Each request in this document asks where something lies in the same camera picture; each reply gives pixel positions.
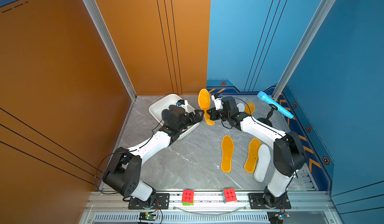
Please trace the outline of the white insole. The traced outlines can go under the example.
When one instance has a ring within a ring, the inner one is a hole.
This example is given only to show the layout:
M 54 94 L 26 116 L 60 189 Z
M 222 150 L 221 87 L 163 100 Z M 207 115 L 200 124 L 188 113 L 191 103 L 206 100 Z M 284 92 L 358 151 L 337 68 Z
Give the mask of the white insole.
M 258 150 L 258 162 L 254 172 L 254 178 L 257 182 L 263 182 L 271 161 L 270 149 L 267 145 L 262 144 Z
M 245 111 L 245 105 L 243 103 L 238 103 L 237 107 L 238 107 L 239 112 Z

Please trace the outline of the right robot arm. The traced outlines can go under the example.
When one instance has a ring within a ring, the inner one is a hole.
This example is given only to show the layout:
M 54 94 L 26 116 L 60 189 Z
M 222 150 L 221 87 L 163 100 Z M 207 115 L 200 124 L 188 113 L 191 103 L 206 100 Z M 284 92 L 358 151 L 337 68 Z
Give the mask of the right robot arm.
M 275 171 L 264 190 L 266 208 L 279 208 L 288 198 L 288 186 L 294 175 L 306 163 L 304 146 L 295 132 L 284 132 L 254 119 L 251 114 L 241 112 L 234 97 L 211 96 L 215 107 L 207 111 L 212 121 L 227 121 L 231 127 L 249 133 L 265 143 L 266 151 L 273 151 Z

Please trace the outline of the grey felt insole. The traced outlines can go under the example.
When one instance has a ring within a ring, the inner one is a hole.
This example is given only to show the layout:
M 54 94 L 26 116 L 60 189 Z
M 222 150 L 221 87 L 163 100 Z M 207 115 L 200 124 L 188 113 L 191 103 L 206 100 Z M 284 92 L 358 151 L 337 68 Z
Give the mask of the grey felt insole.
M 165 124 L 175 124 L 179 121 L 179 108 L 176 105 L 169 105 L 168 109 L 162 111 L 162 119 Z

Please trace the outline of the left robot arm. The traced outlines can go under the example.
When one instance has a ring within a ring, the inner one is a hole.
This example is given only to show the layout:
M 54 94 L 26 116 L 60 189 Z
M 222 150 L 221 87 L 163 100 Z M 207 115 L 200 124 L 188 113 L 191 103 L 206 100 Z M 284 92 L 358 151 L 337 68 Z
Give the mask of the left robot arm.
M 117 148 L 104 172 L 103 182 L 123 198 L 135 198 L 146 207 L 153 207 L 156 190 L 140 180 L 142 165 L 159 151 L 173 144 L 188 127 L 204 119 L 203 110 L 188 113 L 184 108 L 171 105 L 162 111 L 160 127 L 155 127 L 152 136 L 128 149 Z

